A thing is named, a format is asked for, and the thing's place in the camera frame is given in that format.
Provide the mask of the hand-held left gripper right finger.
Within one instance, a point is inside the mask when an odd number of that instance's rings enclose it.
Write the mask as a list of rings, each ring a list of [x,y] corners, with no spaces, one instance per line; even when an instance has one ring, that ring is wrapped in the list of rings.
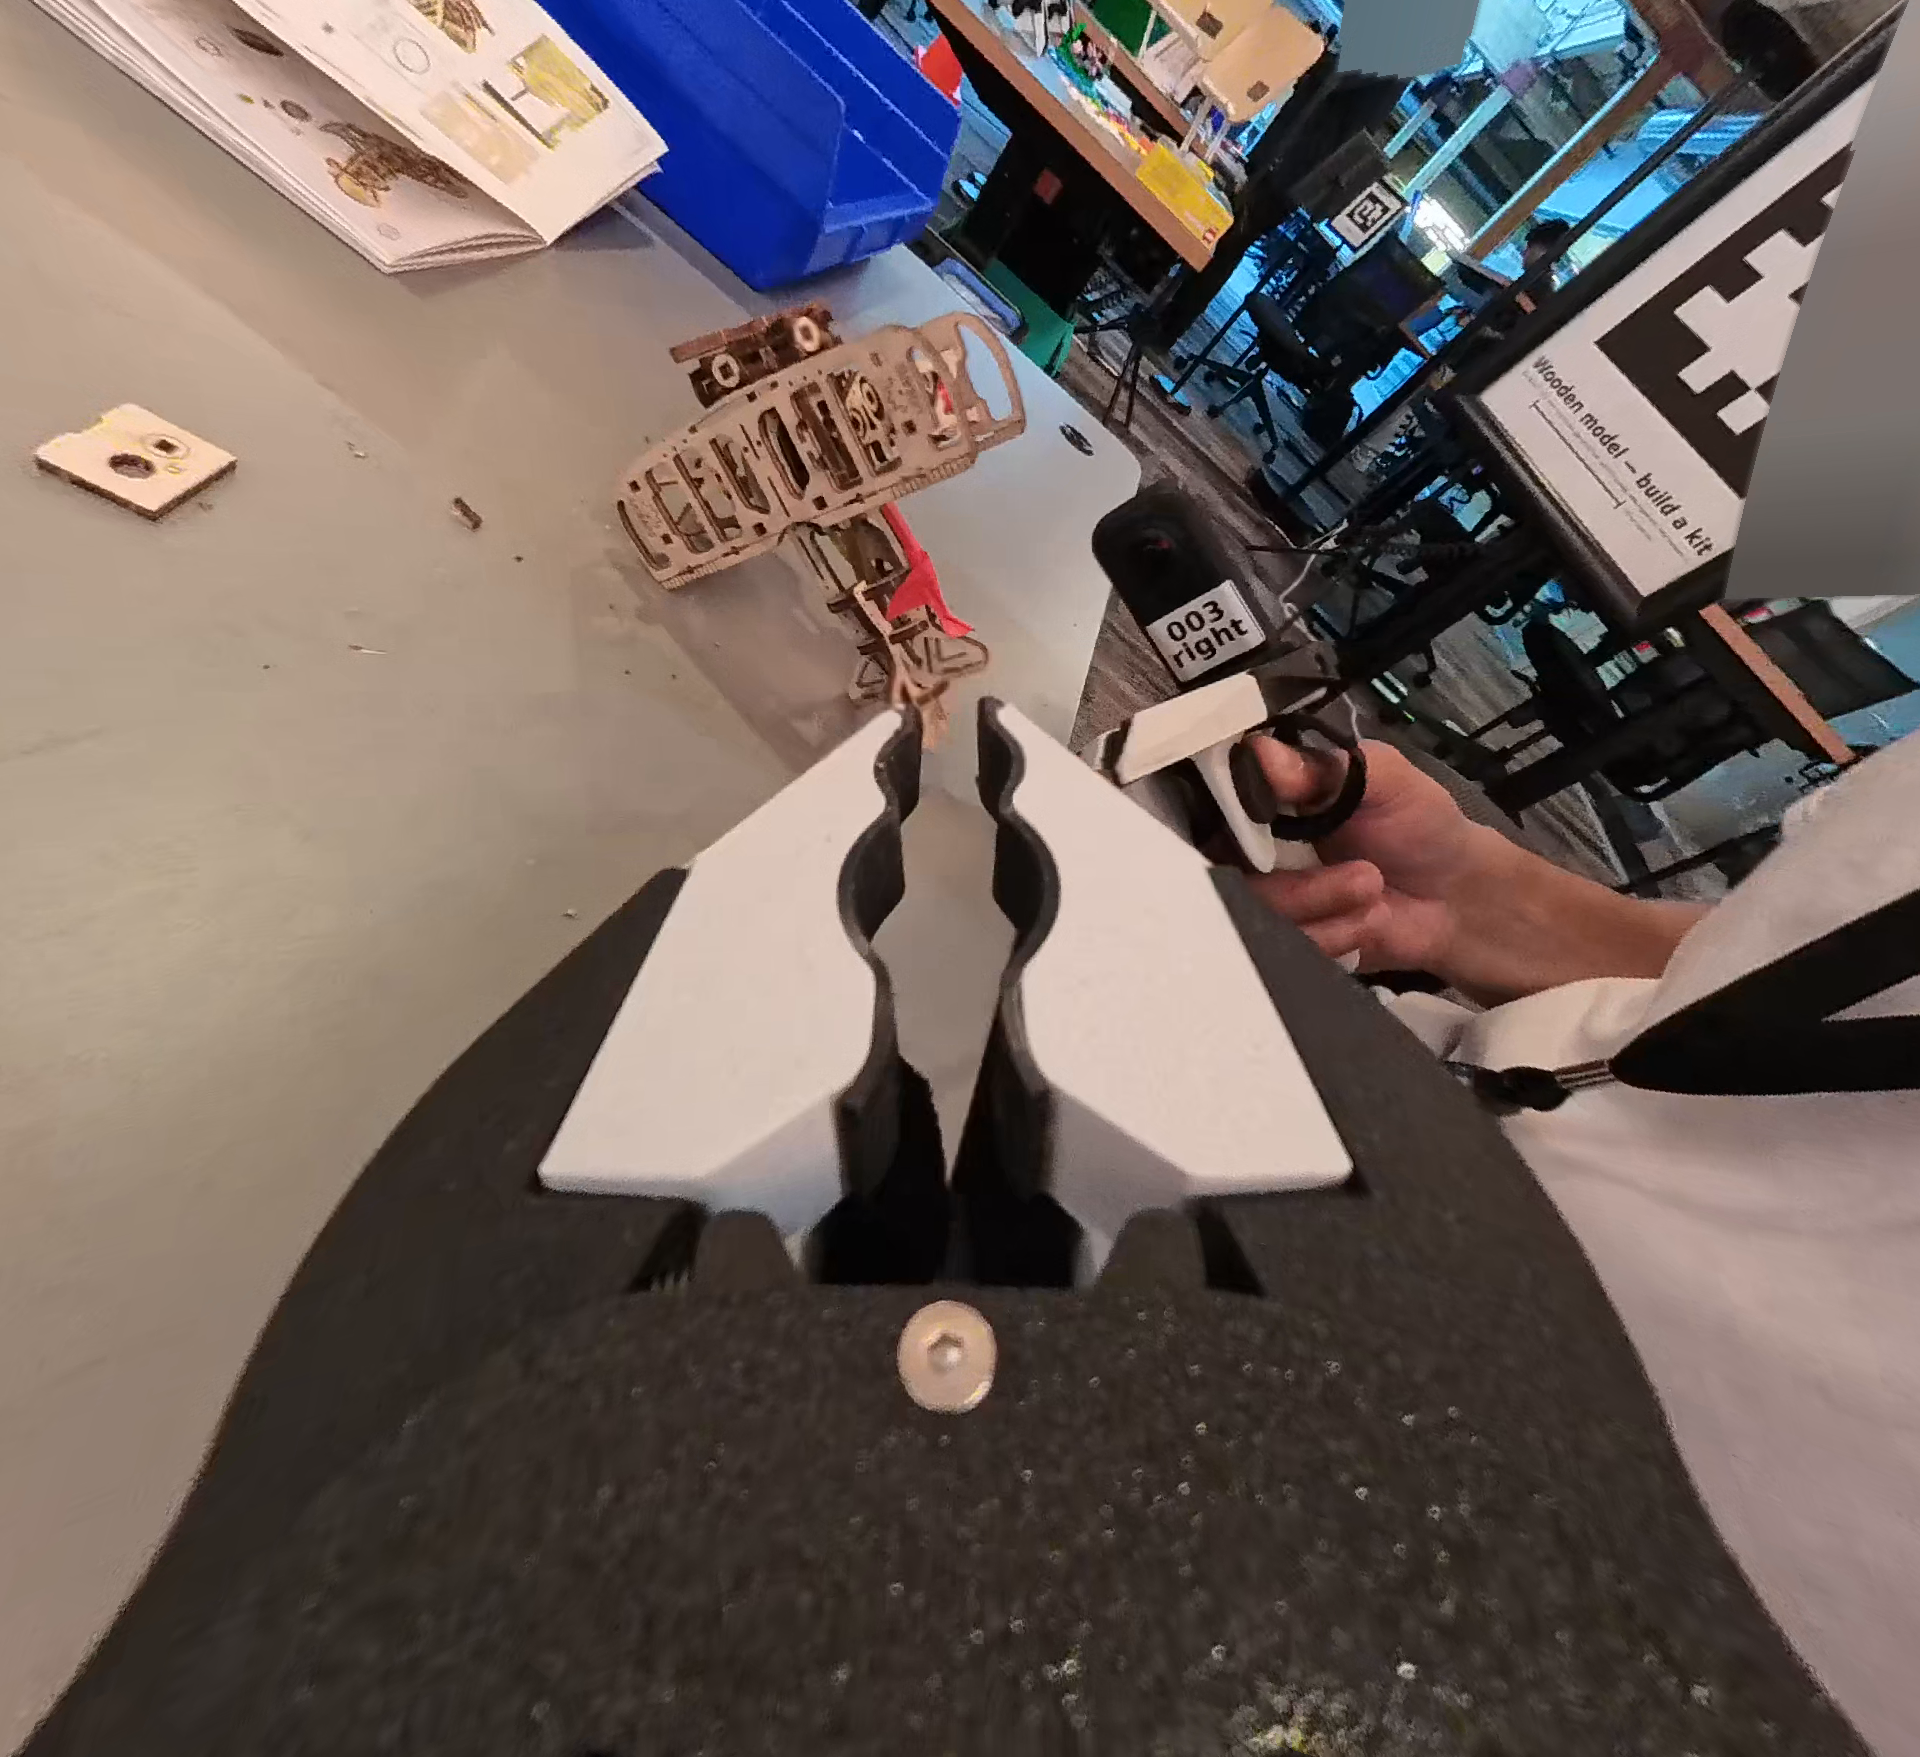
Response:
[[[1192,840],[1204,787],[1140,797],[991,696],[976,751],[1013,943],[953,1165],[961,1261],[1102,1264],[1148,1212],[1345,1185],[1283,953]]]

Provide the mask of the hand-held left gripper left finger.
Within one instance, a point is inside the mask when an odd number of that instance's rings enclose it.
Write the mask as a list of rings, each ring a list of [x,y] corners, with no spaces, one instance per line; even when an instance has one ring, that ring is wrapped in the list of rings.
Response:
[[[922,756],[919,719],[883,711],[648,885],[662,919],[544,1148],[544,1192],[747,1212],[796,1241],[860,1217],[903,1261],[942,1255],[939,1115],[873,946]]]

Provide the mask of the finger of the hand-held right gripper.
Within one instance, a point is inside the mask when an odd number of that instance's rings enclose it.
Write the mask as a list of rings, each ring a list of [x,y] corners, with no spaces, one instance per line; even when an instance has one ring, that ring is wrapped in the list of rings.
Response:
[[[1272,719],[1268,695],[1261,674],[1234,674],[1150,705],[1102,740],[1102,775],[1137,785],[1208,751],[1231,748]]]

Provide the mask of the wooden model airplane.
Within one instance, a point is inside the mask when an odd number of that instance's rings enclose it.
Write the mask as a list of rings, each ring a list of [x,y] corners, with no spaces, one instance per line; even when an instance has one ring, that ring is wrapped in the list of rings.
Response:
[[[856,338],[834,323],[827,305],[792,305],[673,346],[700,413],[635,456],[612,511],[667,593],[794,553],[853,646],[847,701],[911,712],[938,743],[950,691],[991,650],[902,500],[1016,443],[1025,407],[976,308]]]

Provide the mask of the grey desk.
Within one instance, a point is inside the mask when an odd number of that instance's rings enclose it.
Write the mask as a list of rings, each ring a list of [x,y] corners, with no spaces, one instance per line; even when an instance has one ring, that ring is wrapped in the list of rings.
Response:
[[[350,1175],[850,719],[772,561],[651,611],[608,512],[757,305],[646,205],[382,276],[4,0],[5,1750]],[[36,469],[122,402],[235,466],[159,521]]]

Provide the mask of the person's right hand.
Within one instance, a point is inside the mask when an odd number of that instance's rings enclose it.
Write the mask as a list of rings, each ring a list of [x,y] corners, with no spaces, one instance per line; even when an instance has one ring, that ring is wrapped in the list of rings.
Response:
[[[1366,740],[1358,809],[1303,869],[1249,889],[1333,961],[1362,974],[1423,974],[1493,1005],[1515,992],[1502,943],[1528,854],[1476,823],[1394,745]]]

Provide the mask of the green crate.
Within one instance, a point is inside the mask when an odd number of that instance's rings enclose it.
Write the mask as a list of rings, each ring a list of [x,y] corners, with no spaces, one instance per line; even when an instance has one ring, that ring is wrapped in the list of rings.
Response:
[[[1044,297],[1023,283],[1003,261],[994,259],[979,269],[982,280],[991,287],[1003,305],[1018,310],[1020,316],[1020,352],[1034,363],[1048,379],[1057,381],[1067,355],[1072,352],[1075,327],[1072,316],[1048,305]]]

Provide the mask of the wooden workbench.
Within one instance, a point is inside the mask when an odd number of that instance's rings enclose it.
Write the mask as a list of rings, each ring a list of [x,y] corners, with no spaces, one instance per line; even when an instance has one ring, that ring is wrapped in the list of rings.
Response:
[[[1016,202],[1032,195],[1034,179],[1051,173],[1069,190],[1091,187],[1091,202],[1122,210],[1150,229],[1179,261],[1202,269],[1213,242],[1140,180],[1140,159],[1075,100],[1066,70],[1029,54],[989,11],[989,0],[924,0],[951,45],[984,106],[1001,123],[1008,145],[994,175],[1008,173],[1000,195]]]

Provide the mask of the white sign with black marker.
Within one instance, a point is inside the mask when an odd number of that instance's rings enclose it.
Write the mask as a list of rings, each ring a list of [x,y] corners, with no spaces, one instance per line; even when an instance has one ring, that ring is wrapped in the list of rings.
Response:
[[[1510,511],[1624,630],[1726,593],[1789,333],[1903,13],[1614,242],[1451,401]]]

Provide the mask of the person's white shirt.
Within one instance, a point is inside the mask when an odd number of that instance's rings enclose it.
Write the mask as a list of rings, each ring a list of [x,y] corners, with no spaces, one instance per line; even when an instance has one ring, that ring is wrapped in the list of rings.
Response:
[[[1915,736],[1801,799],[1658,979],[1398,1012],[1578,1072],[1507,1139],[1745,1577],[1873,1754],[1918,1746]]]

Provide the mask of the blue plastic bin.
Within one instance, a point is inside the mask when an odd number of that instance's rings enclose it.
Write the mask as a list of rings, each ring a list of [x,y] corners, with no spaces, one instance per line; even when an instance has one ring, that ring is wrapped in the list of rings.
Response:
[[[917,239],[960,112],[851,0],[535,0],[664,139],[640,187],[773,292]]]

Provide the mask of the small square wooden piece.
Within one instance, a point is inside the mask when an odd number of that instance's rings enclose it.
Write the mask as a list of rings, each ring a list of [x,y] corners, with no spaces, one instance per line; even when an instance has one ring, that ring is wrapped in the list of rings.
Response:
[[[159,521],[230,475],[235,454],[141,405],[122,402],[86,429],[40,445],[34,464],[143,521]]]

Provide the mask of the white instruction booklet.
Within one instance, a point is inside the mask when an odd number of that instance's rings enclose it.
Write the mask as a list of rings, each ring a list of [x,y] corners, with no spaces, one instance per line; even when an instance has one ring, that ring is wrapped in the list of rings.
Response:
[[[667,145],[535,0],[32,0],[384,274],[528,256]]]

